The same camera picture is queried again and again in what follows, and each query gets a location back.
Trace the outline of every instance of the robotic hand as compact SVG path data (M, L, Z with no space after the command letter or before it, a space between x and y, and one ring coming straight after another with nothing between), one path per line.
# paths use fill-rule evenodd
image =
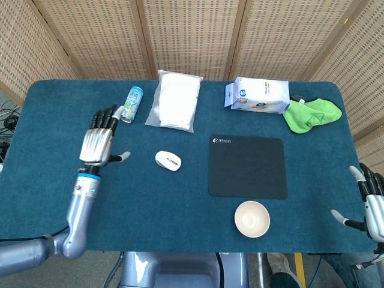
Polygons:
M124 161L130 155L111 155L112 138L124 106L99 110L87 130L72 200L68 209L69 232L40 237L18 244L0 247L0 277L41 265L48 257L59 255L69 259L80 257L86 250L86 228L101 181L100 169L108 162Z
M368 237L378 243L378 250L384 248L384 177L378 173L373 173L366 165L360 163L362 174L355 166L350 166L349 170L356 178L359 185L361 199L365 207L364 222L358 222L343 217L338 211L332 210L332 215L345 226L349 226L360 231L366 231Z

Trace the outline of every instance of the person's leg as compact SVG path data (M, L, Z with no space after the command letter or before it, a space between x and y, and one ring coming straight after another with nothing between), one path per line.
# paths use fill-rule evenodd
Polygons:
M287 257L283 253L267 253L272 269L271 288L301 288L301 283L290 270Z
M322 257L333 267L347 288L357 288L349 266L370 261L376 256L373 253L348 253L342 255L323 255ZM380 278L376 265L357 270L356 275L361 288L380 287Z

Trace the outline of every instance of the green cloth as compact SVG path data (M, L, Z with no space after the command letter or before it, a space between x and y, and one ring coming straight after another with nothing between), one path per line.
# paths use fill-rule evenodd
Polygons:
M302 134L310 131L314 126L339 120L341 114L341 110L334 103L316 99L303 103L291 100L283 116L293 132Z

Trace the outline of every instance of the wet wipes package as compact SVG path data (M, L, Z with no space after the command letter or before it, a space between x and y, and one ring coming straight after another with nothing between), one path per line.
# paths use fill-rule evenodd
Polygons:
M235 110L278 113L289 107L288 81L237 77L226 86L224 107Z

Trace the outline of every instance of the metal robotic forearm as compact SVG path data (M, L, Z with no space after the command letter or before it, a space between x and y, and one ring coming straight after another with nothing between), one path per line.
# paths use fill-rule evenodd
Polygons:
M110 155L113 133L123 108L120 107L112 117L109 115L109 121L100 119L99 111L86 133L80 153L85 168L77 177L67 214L69 232L0 247L0 277L38 267L52 255L75 259L85 252L89 216L101 181L99 169L108 161L124 161L130 155L129 152ZM101 118L111 111L103 111Z

